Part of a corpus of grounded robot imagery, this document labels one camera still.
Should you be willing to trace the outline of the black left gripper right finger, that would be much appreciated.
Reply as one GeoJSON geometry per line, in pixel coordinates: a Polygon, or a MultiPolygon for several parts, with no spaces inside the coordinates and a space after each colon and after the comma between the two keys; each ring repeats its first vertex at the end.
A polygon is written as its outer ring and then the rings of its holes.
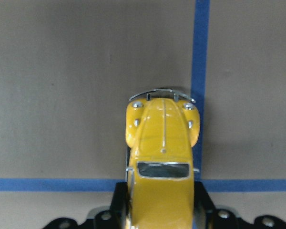
{"type": "Polygon", "coordinates": [[[286,222],[272,215],[261,215],[253,223],[226,208],[217,208],[202,182],[196,181],[194,221],[198,229],[286,229],[286,222]]]}

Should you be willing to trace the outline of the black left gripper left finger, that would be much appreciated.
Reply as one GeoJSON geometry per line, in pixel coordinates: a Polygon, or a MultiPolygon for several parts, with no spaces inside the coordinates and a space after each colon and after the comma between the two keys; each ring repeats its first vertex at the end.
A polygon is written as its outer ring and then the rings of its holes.
{"type": "Polygon", "coordinates": [[[128,194],[125,182],[115,185],[112,201],[109,207],[92,209],[85,222],[78,224],[71,218],[57,218],[48,223],[46,229],[123,229],[128,213],[128,194]]]}

